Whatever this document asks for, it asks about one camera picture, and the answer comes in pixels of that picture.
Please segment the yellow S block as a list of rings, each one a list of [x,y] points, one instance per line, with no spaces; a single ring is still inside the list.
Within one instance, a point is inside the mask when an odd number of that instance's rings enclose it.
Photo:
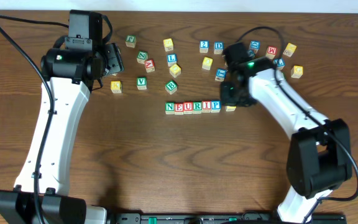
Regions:
[[[225,110],[226,110],[227,112],[229,112],[229,111],[235,111],[235,110],[236,110],[236,106],[225,106]]]

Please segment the blue P block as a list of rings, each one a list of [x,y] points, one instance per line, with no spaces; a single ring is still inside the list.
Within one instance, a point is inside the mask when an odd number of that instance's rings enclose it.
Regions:
[[[221,102],[219,100],[211,101],[211,112],[219,113],[221,110]]]

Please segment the red I block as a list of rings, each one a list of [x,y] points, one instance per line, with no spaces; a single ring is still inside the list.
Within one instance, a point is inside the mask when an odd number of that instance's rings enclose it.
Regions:
[[[201,111],[203,113],[210,113],[211,112],[211,101],[202,101],[201,102]]]

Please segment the green R block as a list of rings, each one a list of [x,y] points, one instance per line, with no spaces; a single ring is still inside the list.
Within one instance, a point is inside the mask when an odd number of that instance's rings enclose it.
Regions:
[[[202,113],[202,102],[194,101],[193,102],[193,114],[201,114]]]

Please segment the red U block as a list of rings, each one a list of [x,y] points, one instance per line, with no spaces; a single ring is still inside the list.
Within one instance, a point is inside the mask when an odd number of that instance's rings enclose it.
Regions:
[[[192,114],[193,113],[193,103],[188,101],[183,103],[183,112],[184,114]]]

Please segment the red E block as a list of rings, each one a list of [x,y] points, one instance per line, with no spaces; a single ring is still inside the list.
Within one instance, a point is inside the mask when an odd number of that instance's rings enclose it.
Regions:
[[[174,114],[175,115],[184,114],[183,103],[174,104]]]

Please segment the green N block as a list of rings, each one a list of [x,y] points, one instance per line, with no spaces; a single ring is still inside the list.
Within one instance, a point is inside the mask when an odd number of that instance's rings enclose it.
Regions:
[[[166,102],[166,104],[165,104],[165,114],[175,114],[175,104],[174,104],[174,102]]]

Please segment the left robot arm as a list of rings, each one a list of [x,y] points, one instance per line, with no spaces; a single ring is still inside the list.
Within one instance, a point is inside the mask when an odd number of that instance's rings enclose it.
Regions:
[[[124,69],[120,51],[103,34],[107,16],[70,11],[68,34],[56,40],[35,71],[42,101],[32,144],[12,190],[0,190],[8,223],[114,223],[104,207],[69,195],[70,161],[81,114],[106,76]]]

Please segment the green block top left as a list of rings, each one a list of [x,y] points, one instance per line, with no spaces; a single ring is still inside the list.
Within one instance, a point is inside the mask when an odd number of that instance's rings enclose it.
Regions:
[[[136,36],[134,35],[128,35],[126,37],[125,43],[127,47],[135,48],[136,46]]]

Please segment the blue D block right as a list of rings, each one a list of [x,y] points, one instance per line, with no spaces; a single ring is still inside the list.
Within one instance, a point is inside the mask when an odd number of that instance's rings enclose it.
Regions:
[[[260,49],[260,42],[257,40],[251,40],[249,49],[253,51],[254,54],[257,54]]]

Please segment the blue L block right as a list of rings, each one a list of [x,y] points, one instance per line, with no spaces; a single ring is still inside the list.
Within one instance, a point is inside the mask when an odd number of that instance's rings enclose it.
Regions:
[[[277,70],[282,70],[285,66],[284,59],[275,59],[273,63],[277,66]]]

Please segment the blue l block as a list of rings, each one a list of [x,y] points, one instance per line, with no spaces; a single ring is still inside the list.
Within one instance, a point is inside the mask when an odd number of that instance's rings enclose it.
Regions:
[[[275,59],[273,63],[277,66],[277,70],[282,70],[285,66],[284,59]]]
[[[169,67],[173,66],[177,63],[177,55],[176,54],[168,54],[167,55],[167,64]]]

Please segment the yellow O block centre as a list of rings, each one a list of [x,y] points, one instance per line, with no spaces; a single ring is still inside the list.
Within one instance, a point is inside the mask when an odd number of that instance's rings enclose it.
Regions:
[[[172,77],[176,78],[181,74],[181,67],[177,64],[173,64],[170,68],[170,74]]]

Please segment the green B block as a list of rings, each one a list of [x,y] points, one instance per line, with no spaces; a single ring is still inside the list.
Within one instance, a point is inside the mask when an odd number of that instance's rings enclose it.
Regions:
[[[165,84],[165,90],[172,95],[178,90],[178,85],[174,80],[170,80]]]

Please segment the yellow block top right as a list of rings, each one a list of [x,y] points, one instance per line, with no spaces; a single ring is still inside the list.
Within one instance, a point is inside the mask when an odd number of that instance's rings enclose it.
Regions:
[[[283,51],[283,54],[286,55],[287,57],[291,57],[296,50],[297,46],[292,44],[292,43],[288,43],[285,50]]]

